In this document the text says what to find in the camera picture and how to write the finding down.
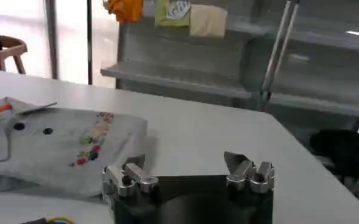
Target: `wooden chair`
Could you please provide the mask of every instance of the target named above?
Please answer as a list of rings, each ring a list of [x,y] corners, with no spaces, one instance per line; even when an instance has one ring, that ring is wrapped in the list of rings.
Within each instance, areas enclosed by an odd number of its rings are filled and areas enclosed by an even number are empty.
[[[0,36],[0,39],[2,47],[4,47],[4,49],[0,50],[0,70],[5,71],[5,59],[13,56],[18,72],[26,74],[21,60],[21,54],[27,52],[26,43],[14,37]]]

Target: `metal shelf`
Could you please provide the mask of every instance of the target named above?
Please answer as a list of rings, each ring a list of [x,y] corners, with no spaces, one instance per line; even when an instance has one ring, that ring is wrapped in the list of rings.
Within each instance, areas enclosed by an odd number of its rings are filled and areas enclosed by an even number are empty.
[[[102,75],[165,87],[186,89],[220,96],[248,99],[247,92],[234,79],[219,74],[211,74],[170,66],[159,66],[134,61],[122,61],[112,67],[102,69]]]
[[[277,103],[286,107],[303,108],[359,117],[359,103],[333,102],[330,100],[321,100],[311,97],[293,96],[281,93],[273,93],[269,102]]]
[[[291,39],[305,43],[359,51],[359,36],[346,33],[346,30],[322,30],[315,27],[298,28],[292,31]]]
[[[155,17],[156,4],[153,0],[144,0],[143,15],[147,18]],[[260,26],[250,22],[247,16],[228,14],[226,29],[236,32],[249,33],[255,36],[263,36],[271,31],[271,27]]]

